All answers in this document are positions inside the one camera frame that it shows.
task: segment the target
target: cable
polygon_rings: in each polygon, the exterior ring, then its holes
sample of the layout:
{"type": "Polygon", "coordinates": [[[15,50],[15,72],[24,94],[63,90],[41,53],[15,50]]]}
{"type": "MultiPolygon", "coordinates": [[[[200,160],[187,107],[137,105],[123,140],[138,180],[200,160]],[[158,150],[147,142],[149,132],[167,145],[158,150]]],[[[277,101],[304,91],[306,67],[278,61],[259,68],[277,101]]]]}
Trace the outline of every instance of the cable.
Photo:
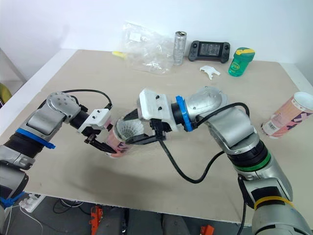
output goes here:
{"type": "Polygon", "coordinates": [[[75,96],[71,95],[70,97],[74,98],[74,99],[75,99],[75,101],[76,101],[76,104],[78,104],[78,105],[79,105],[78,99],[77,99],[75,96]]]}
{"type": "Polygon", "coordinates": [[[8,226],[6,227],[5,235],[7,235],[8,231],[9,231],[10,221],[11,221],[11,214],[12,214],[12,208],[10,208],[9,222],[8,222],[8,226]]]}
{"type": "Polygon", "coordinates": [[[64,211],[58,212],[58,211],[55,210],[55,206],[57,205],[58,202],[60,202],[60,204],[62,204],[62,203],[61,203],[61,200],[58,199],[58,200],[54,203],[53,208],[52,208],[53,212],[56,213],[56,214],[63,214],[63,213],[67,212],[69,209],[71,209],[71,208],[73,207],[73,206],[71,206],[71,207],[68,207],[68,208],[67,208],[66,210],[64,210],[64,211]]]}
{"type": "Polygon", "coordinates": [[[161,141],[161,140],[159,140],[159,142],[160,142],[160,144],[161,144],[161,146],[162,146],[164,152],[166,153],[166,155],[167,155],[168,158],[170,159],[171,163],[173,164],[175,170],[178,172],[178,174],[179,174],[182,178],[184,178],[185,180],[187,180],[188,182],[191,182],[191,183],[193,183],[193,184],[198,184],[198,183],[202,182],[202,181],[205,179],[205,177],[206,177],[206,175],[207,175],[207,173],[208,173],[208,171],[209,171],[211,165],[214,163],[214,161],[215,161],[220,155],[222,155],[222,154],[224,153],[224,151],[221,151],[221,152],[219,152],[218,154],[216,154],[216,155],[209,161],[209,163],[208,163],[208,165],[206,166],[206,168],[205,168],[205,170],[204,170],[202,176],[201,176],[199,179],[194,180],[194,179],[189,178],[188,176],[186,176],[186,175],[182,172],[182,170],[180,169],[180,167],[177,165],[177,163],[175,162],[174,158],[172,157],[172,154],[171,154],[170,151],[167,149],[165,143],[164,143],[163,141],[161,141]]]}
{"type": "MultiPolygon", "coordinates": [[[[102,92],[102,91],[91,90],[91,89],[75,89],[75,90],[67,90],[67,91],[62,91],[62,92],[63,92],[63,93],[70,93],[70,92],[95,92],[95,93],[99,93],[99,94],[104,95],[104,96],[108,99],[108,101],[109,101],[109,103],[106,105],[106,107],[104,107],[105,109],[109,109],[109,110],[110,110],[110,109],[112,108],[112,106],[113,106],[110,97],[109,97],[107,94],[105,94],[104,92],[102,92]]],[[[76,103],[78,104],[77,98],[74,97],[74,96],[72,96],[72,95],[71,95],[71,97],[73,97],[73,98],[75,99],[76,103]]],[[[44,106],[45,102],[46,102],[46,100],[44,100],[44,101],[39,105],[38,109],[42,108],[42,107],[44,106]]]]}
{"type": "Polygon", "coordinates": [[[19,207],[19,205],[13,206],[13,207],[8,207],[10,209],[10,215],[9,215],[9,221],[8,221],[8,226],[6,227],[5,235],[7,235],[8,231],[9,231],[10,221],[11,221],[11,214],[12,214],[12,208],[14,208],[14,207],[19,207]]]}
{"type": "Polygon", "coordinates": [[[243,210],[243,218],[241,220],[241,225],[240,225],[240,228],[237,232],[237,235],[240,235],[243,228],[244,228],[244,225],[245,225],[245,220],[246,220],[246,202],[244,201],[244,210],[243,210]]]}
{"type": "Polygon", "coordinates": [[[47,226],[48,228],[50,228],[50,229],[52,229],[53,231],[56,231],[56,232],[58,232],[58,233],[62,233],[62,234],[73,234],[73,233],[75,233],[75,234],[77,234],[77,232],[80,231],[79,229],[74,230],[74,231],[68,231],[68,230],[66,230],[66,231],[61,231],[61,230],[57,230],[56,228],[53,228],[51,225],[47,224],[46,222],[44,222],[44,221],[38,219],[35,215],[33,215],[33,216],[34,216],[35,219],[37,219],[39,222],[41,222],[41,224],[47,226]]]}
{"type": "Polygon", "coordinates": [[[25,213],[25,212],[22,210],[21,206],[20,206],[20,211],[21,211],[23,214],[27,215],[29,218],[31,218],[31,219],[35,220],[37,223],[39,223],[39,225],[40,225],[40,227],[41,227],[41,235],[43,235],[43,234],[44,234],[43,225],[42,225],[37,219],[35,219],[35,218],[31,217],[30,215],[28,215],[27,213],[25,213]]]}
{"type": "Polygon", "coordinates": [[[111,109],[111,107],[112,107],[112,101],[111,101],[110,97],[107,94],[105,94],[104,92],[101,92],[101,91],[98,91],[98,90],[75,89],[75,90],[67,90],[67,91],[62,91],[62,92],[64,92],[64,93],[70,93],[70,92],[95,92],[95,93],[99,93],[99,94],[104,95],[108,99],[108,101],[109,101],[109,103],[106,105],[105,108],[111,109]]]}
{"type": "Polygon", "coordinates": [[[226,109],[229,109],[229,108],[232,108],[232,107],[235,107],[235,106],[242,106],[245,109],[246,114],[248,115],[248,117],[250,116],[250,111],[249,111],[248,106],[246,104],[244,104],[244,103],[237,102],[237,103],[232,103],[232,104],[225,105],[224,107],[221,107],[220,109],[215,110],[214,112],[210,113],[209,115],[205,116],[200,121],[198,121],[197,126],[200,126],[202,123],[204,123],[205,121],[207,121],[209,118],[213,117],[214,115],[220,113],[221,111],[224,111],[226,109]]]}
{"type": "Polygon", "coordinates": [[[82,213],[84,213],[84,214],[91,215],[91,213],[84,211],[80,206],[78,207],[78,209],[80,209],[82,211],[82,213]]]}
{"type": "Polygon", "coordinates": [[[73,205],[69,205],[68,203],[66,203],[63,199],[60,199],[61,200],[61,204],[62,204],[62,206],[64,206],[64,207],[80,207],[84,202],[81,202],[80,204],[73,204],[73,205]]]}

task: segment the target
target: yellow object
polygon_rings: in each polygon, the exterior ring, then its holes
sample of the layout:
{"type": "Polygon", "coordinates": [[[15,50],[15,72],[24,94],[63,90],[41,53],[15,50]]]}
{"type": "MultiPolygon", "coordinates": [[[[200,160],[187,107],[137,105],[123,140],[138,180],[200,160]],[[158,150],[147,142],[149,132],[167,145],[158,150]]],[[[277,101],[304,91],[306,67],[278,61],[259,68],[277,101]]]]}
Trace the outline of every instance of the yellow object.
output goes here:
{"type": "Polygon", "coordinates": [[[123,59],[126,58],[126,54],[125,54],[125,53],[122,53],[122,52],[120,52],[120,51],[112,51],[112,55],[116,55],[116,56],[121,57],[121,58],[123,58],[123,59]]]}
{"type": "Polygon", "coordinates": [[[246,54],[246,53],[255,53],[252,49],[236,50],[237,55],[246,54]]]}
{"type": "Polygon", "coordinates": [[[9,89],[3,85],[2,83],[0,83],[0,98],[1,100],[6,103],[10,98],[12,97],[9,89]]]}
{"type": "Polygon", "coordinates": [[[259,200],[257,200],[257,201],[254,203],[254,210],[257,209],[257,206],[258,206],[260,203],[266,202],[266,201],[271,201],[271,200],[283,201],[283,202],[288,203],[288,204],[291,205],[292,207],[294,207],[294,206],[293,206],[293,203],[292,203],[291,201],[289,201],[288,199],[286,199],[286,198],[279,197],[279,196],[269,196],[269,197],[262,197],[262,198],[260,198],[259,200]]]}

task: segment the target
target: green ring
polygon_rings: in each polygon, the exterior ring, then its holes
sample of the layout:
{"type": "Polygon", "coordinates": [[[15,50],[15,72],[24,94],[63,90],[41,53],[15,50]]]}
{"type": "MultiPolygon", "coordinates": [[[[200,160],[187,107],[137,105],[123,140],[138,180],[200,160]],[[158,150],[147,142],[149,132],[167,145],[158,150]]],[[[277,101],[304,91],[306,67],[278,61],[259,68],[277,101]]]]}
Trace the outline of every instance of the green ring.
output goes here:
{"type": "Polygon", "coordinates": [[[261,169],[262,167],[264,167],[269,161],[270,161],[271,155],[268,152],[267,156],[265,157],[265,159],[263,161],[261,161],[259,164],[254,165],[254,166],[249,166],[249,167],[241,167],[241,166],[237,166],[234,165],[238,170],[241,171],[256,171],[261,169]]]}

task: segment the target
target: green bottle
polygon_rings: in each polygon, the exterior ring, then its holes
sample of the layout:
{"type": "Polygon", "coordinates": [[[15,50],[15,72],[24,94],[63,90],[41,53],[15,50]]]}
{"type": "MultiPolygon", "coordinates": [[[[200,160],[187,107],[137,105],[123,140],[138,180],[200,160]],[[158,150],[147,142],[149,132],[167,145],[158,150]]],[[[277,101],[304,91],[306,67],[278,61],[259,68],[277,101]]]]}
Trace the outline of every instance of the green bottle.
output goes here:
{"type": "Polygon", "coordinates": [[[234,77],[243,75],[248,64],[253,60],[254,55],[255,51],[250,48],[238,48],[234,53],[234,59],[230,64],[228,73],[234,77]]]}

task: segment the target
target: blue ring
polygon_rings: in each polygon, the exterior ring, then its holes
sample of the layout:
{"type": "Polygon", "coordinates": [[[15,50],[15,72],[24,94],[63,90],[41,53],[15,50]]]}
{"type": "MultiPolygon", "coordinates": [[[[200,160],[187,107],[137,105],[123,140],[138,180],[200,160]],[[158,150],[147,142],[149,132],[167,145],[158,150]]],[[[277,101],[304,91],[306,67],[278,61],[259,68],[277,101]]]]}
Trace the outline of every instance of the blue ring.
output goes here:
{"type": "Polygon", "coordinates": [[[52,143],[49,143],[48,141],[45,141],[44,139],[41,139],[40,137],[34,135],[33,133],[30,133],[29,131],[26,131],[24,129],[17,129],[16,130],[17,133],[20,133],[22,135],[25,135],[27,137],[30,137],[31,139],[43,144],[44,146],[46,146],[47,148],[55,148],[55,145],[52,143]]]}
{"type": "Polygon", "coordinates": [[[184,99],[178,95],[176,96],[176,102],[180,108],[180,111],[181,111],[181,114],[182,114],[182,118],[184,119],[184,122],[185,122],[185,128],[188,132],[190,131],[193,131],[192,129],[192,125],[191,125],[191,122],[190,122],[190,119],[189,119],[189,115],[187,113],[187,109],[186,109],[186,106],[185,106],[185,101],[184,99]]]}

